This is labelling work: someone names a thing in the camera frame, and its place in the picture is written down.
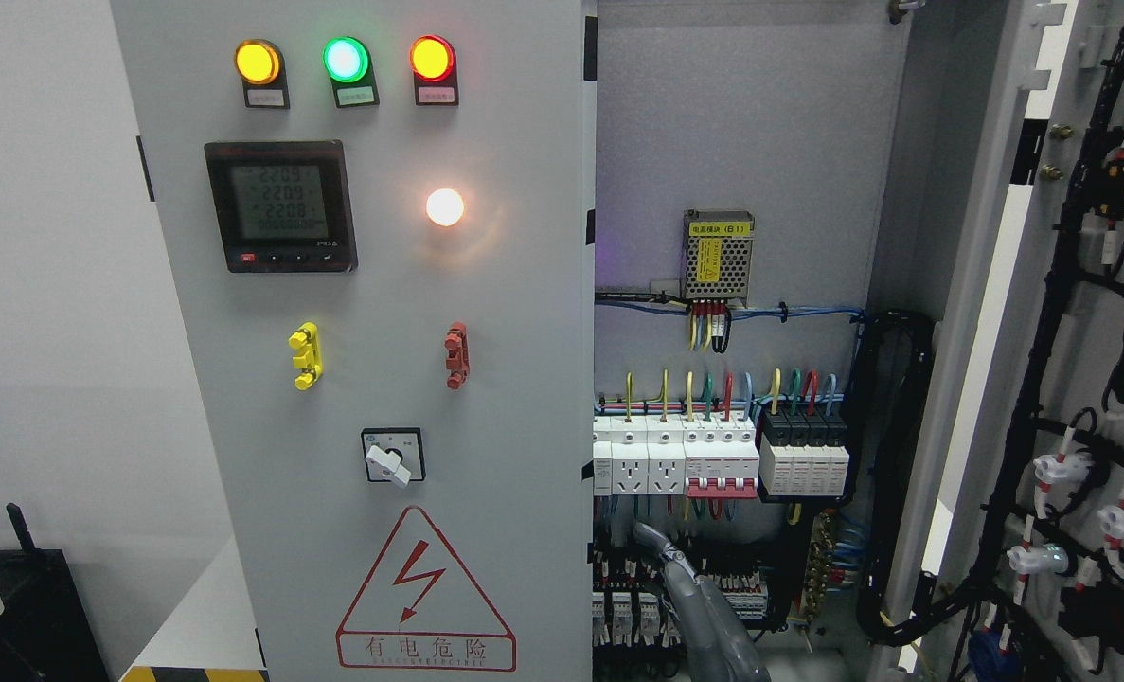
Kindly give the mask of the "dark grey robot hand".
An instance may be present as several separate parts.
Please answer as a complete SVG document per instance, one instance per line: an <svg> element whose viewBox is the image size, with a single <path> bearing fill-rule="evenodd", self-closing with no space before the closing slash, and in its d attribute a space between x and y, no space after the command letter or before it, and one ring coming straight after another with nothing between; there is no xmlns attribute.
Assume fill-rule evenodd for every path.
<svg viewBox="0 0 1124 682"><path fill-rule="evenodd" d="M635 522L633 536L662 563L671 612L687 648L692 681L770 681L756 644L719 586L701 578L665 534Z"/></svg>

